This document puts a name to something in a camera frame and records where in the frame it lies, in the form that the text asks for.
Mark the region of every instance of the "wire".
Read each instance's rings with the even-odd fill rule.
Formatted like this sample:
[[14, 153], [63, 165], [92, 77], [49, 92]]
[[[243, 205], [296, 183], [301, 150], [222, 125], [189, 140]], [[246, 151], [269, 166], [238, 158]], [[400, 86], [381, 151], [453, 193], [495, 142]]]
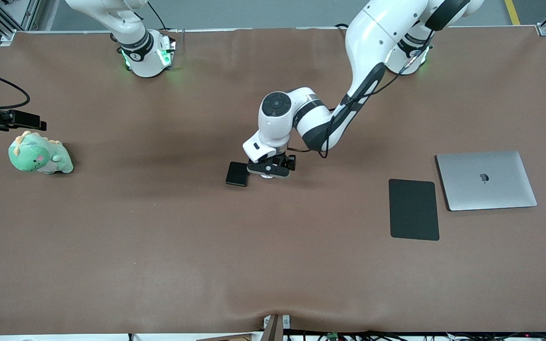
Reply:
[[138, 13], [136, 13], [136, 11], [134, 11], [134, 9], [132, 8], [132, 6], [130, 6], [126, 0], [121, 0], [127, 7], [127, 9], [129, 9], [132, 13], [134, 13], [134, 15], [140, 19], [140, 21], [143, 21], [145, 18], [141, 17], [140, 15], [138, 15]]
[[162, 30], [169, 30], [169, 28], [167, 28], [167, 26], [165, 26], [165, 24], [163, 23], [163, 20], [161, 20], [161, 17], [159, 16], [159, 13], [157, 13], [157, 11], [153, 8], [153, 5], [150, 2], [147, 2], [147, 4], [149, 5], [149, 7], [153, 11], [153, 13], [155, 13], [155, 15], [157, 16], [157, 19], [159, 19], [159, 21], [161, 23], [161, 29]]
[[[340, 26], [343, 25], [343, 24], [338, 24], [336, 25], [336, 27], [340, 28]], [[427, 49], [427, 47], [429, 46], [429, 43], [431, 43], [431, 37], [433, 37], [433, 30], [431, 30], [431, 32], [429, 32], [429, 36], [427, 37], [427, 39], [425, 40], [425, 43], [423, 44], [423, 46], [421, 48], [419, 48], [420, 50], [420, 54], [418, 54], [418, 56], [420, 56], [421, 54], [423, 54], [423, 52]], [[345, 108], [348, 108], [349, 106], [351, 106], [351, 104], [355, 103], [356, 101], [359, 101], [360, 99], [367, 99], [369, 98], [370, 96], [373, 96], [373, 95], [376, 95], [377, 93], [380, 93], [382, 90], [385, 90], [388, 86], [390, 86], [391, 84], [393, 84], [393, 82], [395, 82], [397, 80], [397, 78], [399, 78], [399, 76], [401, 76], [401, 72], [403, 72], [404, 70], [402, 69], [399, 73], [397, 73], [397, 75], [395, 75], [395, 77], [390, 81], [388, 82], [387, 84], [385, 84], [383, 87], [381, 87], [380, 89], [378, 90], [375, 90], [371, 93], [367, 93], [365, 95], [361, 95], [361, 96], [358, 96], [358, 97], [355, 97], [355, 99], [350, 99], [347, 103], [345, 103]], [[319, 154], [319, 156], [321, 158], [328, 158], [328, 151], [330, 150], [330, 136], [332, 135], [332, 126], [334, 124], [334, 118], [335, 117], [332, 117], [330, 119], [330, 123], [328, 124], [328, 128], [327, 128], [327, 133], [326, 133], [326, 151], [325, 153], [321, 153], [321, 151], [317, 151], [317, 153]]]
[[[352, 337], [355, 341], [407, 341], [403, 337], [400, 337], [399, 335], [392, 334], [390, 332], [376, 332], [376, 331], [368, 331], [368, 332], [337, 332], [338, 339], [340, 341], [347, 340], [351, 341], [349, 337]], [[530, 339], [542, 339], [543, 341], [546, 341], [546, 333], [539, 333], [539, 332], [514, 332], [514, 333], [499, 333], [498, 334], [490, 334], [485, 332], [478, 332], [475, 335], [472, 334], [465, 334], [465, 333], [457, 333], [453, 334], [453, 338], [451, 341], [506, 341], [509, 338], [512, 337], [527, 337]], [[307, 331], [307, 330], [284, 330], [284, 335], [303, 335], [303, 341], [306, 341], [306, 335], [316, 335], [318, 336], [318, 341], [328, 341], [327, 335], [328, 333], [321, 334], [321, 332], [313, 332], [313, 331]], [[410, 335], [414, 336], [415, 333], [406, 333], [404, 335]], [[428, 336], [431, 337], [431, 339], [425, 339], [425, 341], [436, 341], [436, 335], [440, 336], [443, 335], [442, 339], [446, 339], [448, 336], [446, 333], [443, 332], [431, 332], [428, 333]]]
[[296, 148], [290, 148], [288, 147], [288, 151], [296, 152], [296, 153], [309, 153], [312, 152], [312, 149], [296, 149]]
[[[115, 38], [115, 36], [113, 35], [113, 33], [111, 33], [109, 35], [109, 38], [114, 41], [115, 43], [119, 44], [119, 41], [117, 41], [117, 38]], [[121, 45], [117, 46], [117, 49], [115, 50], [115, 52], [117, 52], [118, 54], [121, 53]]]
[[29, 96], [28, 93], [26, 91], [24, 91], [20, 86], [17, 86], [16, 84], [10, 82], [9, 80], [5, 80], [5, 79], [3, 79], [1, 77], [0, 77], [0, 81], [4, 82], [5, 84], [8, 84], [9, 86], [12, 86], [14, 89], [17, 89], [18, 91], [21, 91], [22, 95], [24, 95], [24, 97], [26, 98], [26, 99], [24, 99], [24, 102], [22, 102], [22, 103], [13, 104], [11, 106], [2, 106], [2, 107], [0, 107], [0, 110], [19, 108], [21, 106], [27, 105], [31, 101], [31, 96]]

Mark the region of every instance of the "black clamp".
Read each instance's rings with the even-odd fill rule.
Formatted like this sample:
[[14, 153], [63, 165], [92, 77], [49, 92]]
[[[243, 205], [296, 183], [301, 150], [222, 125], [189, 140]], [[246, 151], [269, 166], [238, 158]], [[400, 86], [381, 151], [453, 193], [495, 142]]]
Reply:
[[247, 163], [247, 171], [254, 174], [266, 175], [285, 179], [290, 176], [290, 171], [296, 169], [296, 155], [286, 155], [286, 153], [266, 158], [260, 162]]

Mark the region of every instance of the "black phone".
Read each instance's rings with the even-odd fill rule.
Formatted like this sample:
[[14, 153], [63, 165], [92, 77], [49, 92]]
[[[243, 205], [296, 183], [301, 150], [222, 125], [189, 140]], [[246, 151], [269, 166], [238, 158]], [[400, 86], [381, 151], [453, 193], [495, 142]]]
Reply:
[[231, 162], [229, 164], [229, 171], [227, 172], [227, 184], [234, 186], [247, 186], [247, 163]]

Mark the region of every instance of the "plush toy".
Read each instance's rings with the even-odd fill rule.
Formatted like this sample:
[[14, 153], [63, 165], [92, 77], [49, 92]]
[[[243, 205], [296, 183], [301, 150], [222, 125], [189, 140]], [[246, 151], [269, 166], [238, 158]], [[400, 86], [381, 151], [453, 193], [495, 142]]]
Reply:
[[48, 140], [28, 130], [11, 143], [8, 155], [11, 164], [23, 172], [54, 174], [73, 171], [71, 157], [60, 141]]

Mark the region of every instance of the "black cable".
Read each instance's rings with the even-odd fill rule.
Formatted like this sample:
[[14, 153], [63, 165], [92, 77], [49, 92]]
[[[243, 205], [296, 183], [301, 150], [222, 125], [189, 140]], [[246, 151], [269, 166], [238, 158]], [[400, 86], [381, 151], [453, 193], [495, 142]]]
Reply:
[[134, 11], [134, 9], [133, 9], [130, 5], [128, 5], [128, 3], [126, 2], [126, 0], [121, 0], [121, 1], [126, 5], [127, 9], [129, 9], [132, 13], [134, 13], [134, 15], [135, 15], [138, 19], [140, 19], [140, 21], [143, 21], [143, 20], [145, 19], [145, 18], [141, 17], [140, 15], [138, 15], [138, 13], [136, 13], [136, 11]]
[[392, 341], [391, 339], [396, 339], [396, 340], [399, 340], [399, 341], [407, 341], [406, 339], [396, 335], [396, 334], [392, 334], [390, 332], [373, 332], [373, 331], [370, 331], [370, 333], [373, 333], [374, 336], [376, 336], [377, 339], [384, 339], [385, 341]]
[[161, 29], [162, 29], [162, 30], [169, 30], [169, 28], [167, 28], [167, 26], [165, 26], [165, 24], [163, 23], [163, 20], [161, 20], [161, 17], [159, 16], [159, 13], [157, 13], [157, 11], [153, 8], [153, 5], [152, 5], [150, 2], [147, 2], [147, 4], [149, 4], [149, 7], [150, 7], [151, 10], [153, 11], [153, 13], [155, 13], [155, 15], [157, 16], [157, 19], [160, 20]]
[[[117, 41], [117, 38], [113, 35], [113, 33], [111, 33], [109, 35], [109, 38], [114, 41], [115, 43], [119, 44], [119, 41]], [[121, 54], [121, 45], [117, 46], [117, 49], [115, 50], [115, 52], [117, 52], [118, 54]]]
[[288, 147], [288, 151], [296, 152], [296, 153], [309, 153], [312, 152], [312, 149], [296, 149], [296, 148], [290, 148]]
[[0, 77], [0, 81], [4, 82], [5, 84], [8, 84], [9, 86], [12, 86], [14, 89], [17, 89], [18, 91], [21, 91], [22, 95], [24, 95], [24, 97], [26, 98], [24, 100], [24, 102], [22, 102], [22, 103], [13, 104], [11, 106], [2, 106], [2, 107], [0, 107], [0, 110], [19, 108], [21, 106], [27, 105], [31, 101], [31, 96], [29, 96], [28, 93], [26, 91], [24, 91], [20, 86], [17, 86], [16, 84], [14, 84], [14, 83], [12, 83], [12, 82], [10, 82], [8, 80], [5, 80], [5, 79], [3, 79], [1, 77]]
[[540, 337], [546, 340], [546, 336], [543, 334], [532, 333], [532, 332], [527, 332], [527, 333], [514, 332], [513, 334], [508, 334], [506, 336], [501, 336], [501, 337], [496, 337], [494, 336], [494, 334], [490, 335], [487, 333], [482, 333], [481, 336], [458, 333], [458, 334], [455, 334], [455, 341], [505, 341], [506, 339], [509, 339], [510, 337], [519, 337], [521, 334], [528, 334], [530, 337], [535, 336], [535, 337]]
[[[429, 46], [429, 43], [431, 43], [431, 38], [433, 37], [433, 30], [431, 30], [431, 32], [429, 32], [429, 36], [427, 37], [427, 39], [425, 40], [425, 43], [423, 44], [423, 46], [421, 48], [419, 48], [420, 50], [420, 53], [422, 54], [426, 49], [427, 47]], [[345, 107], [347, 108], [348, 106], [350, 106], [350, 104], [353, 104], [354, 102], [360, 100], [360, 99], [365, 99], [365, 98], [368, 98], [370, 96], [373, 96], [373, 95], [376, 95], [377, 93], [380, 93], [382, 90], [385, 90], [388, 86], [390, 86], [393, 82], [395, 82], [395, 80], [397, 80], [397, 78], [399, 78], [399, 76], [401, 76], [401, 71], [399, 73], [397, 73], [397, 75], [395, 75], [395, 77], [390, 81], [388, 82], [387, 84], [385, 84], [383, 87], [381, 87], [380, 89], [376, 90], [376, 91], [373, 91], [371, 93], [367, 93], [365, 95], [361, 95], [361, 96], [358, 96], [358, 97], [355, 97], [355, 99], [351, 99], [349, 100], [347, 103], [345, 103]], [[328, 151], [330, 150], [330, 135], [332, 135], [332, 125], [334, 123], [334, 118], [336, 117], [332, 117], [330, 119], [330, 123], [328, 125], [328, 128], [327, 128], [327, 132], [326, 132], [326, 151], [325, 153], [321, 153], [321, 151], [317, 151], [317, 153], [319, 153], [319, 156], [321, 158], [328, 158]]]

